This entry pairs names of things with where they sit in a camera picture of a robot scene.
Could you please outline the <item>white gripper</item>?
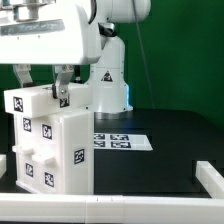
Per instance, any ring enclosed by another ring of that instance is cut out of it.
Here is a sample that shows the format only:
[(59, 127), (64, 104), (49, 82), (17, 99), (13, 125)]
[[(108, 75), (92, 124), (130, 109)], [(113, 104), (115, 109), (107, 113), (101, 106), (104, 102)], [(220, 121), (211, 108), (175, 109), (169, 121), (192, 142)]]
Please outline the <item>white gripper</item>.
[(22, 88), (34, 85), (29, 64), (53, 64), (53, 97), (67, 99), (73, 65), (100, 58), (96, 14), (96, 0), (0, 0), (0, 64), (16, 64)]

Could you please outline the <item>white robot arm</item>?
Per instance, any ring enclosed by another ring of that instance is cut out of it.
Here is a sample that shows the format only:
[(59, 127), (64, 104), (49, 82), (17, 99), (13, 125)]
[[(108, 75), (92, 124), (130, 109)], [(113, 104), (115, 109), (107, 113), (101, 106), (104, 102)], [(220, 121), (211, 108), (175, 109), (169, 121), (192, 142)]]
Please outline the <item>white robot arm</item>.
[(138, 23), (151, 0), (0, 0), (0, 64), (21, 88), (5, 110), (31, 118), (75, 107), (100, 117), (132, 110), (117, 23)]

